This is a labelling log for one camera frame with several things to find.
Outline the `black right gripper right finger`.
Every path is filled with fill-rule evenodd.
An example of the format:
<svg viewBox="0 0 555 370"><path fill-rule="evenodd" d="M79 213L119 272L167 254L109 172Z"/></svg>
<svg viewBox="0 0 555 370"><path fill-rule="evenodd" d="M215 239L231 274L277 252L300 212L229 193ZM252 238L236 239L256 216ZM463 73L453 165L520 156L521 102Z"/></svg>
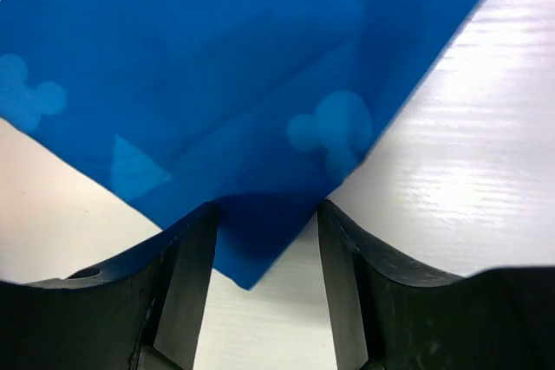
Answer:
<svg viewBox="0 0 555 370"><path fill-rule="evenodd" d="M383 242L328 200L317 226L339 368L553 368L553 267L457 276Z"/></svg>

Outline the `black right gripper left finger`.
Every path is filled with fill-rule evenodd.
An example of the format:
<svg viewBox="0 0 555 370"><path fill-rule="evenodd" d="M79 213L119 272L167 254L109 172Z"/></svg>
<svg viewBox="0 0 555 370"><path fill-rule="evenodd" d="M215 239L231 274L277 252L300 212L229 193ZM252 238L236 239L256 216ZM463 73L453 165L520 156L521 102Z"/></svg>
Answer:
<svg viewBox="0 0 555 370"><path fill-rule="evenodd" d="M205 203L65 279L2 282L2 368L192 368L217 229Z"/></svg>

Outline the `blue patterned cloth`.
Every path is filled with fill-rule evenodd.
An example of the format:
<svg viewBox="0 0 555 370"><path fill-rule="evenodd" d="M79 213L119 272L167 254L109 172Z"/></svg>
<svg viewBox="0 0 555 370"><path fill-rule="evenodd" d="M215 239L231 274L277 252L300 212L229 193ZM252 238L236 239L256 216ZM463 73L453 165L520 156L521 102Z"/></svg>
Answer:
<svg viewBox="0 0 555 370"><path fill-rule="evenodd" d="M1 115L253 287L480 0L1 0Z"/></svg>

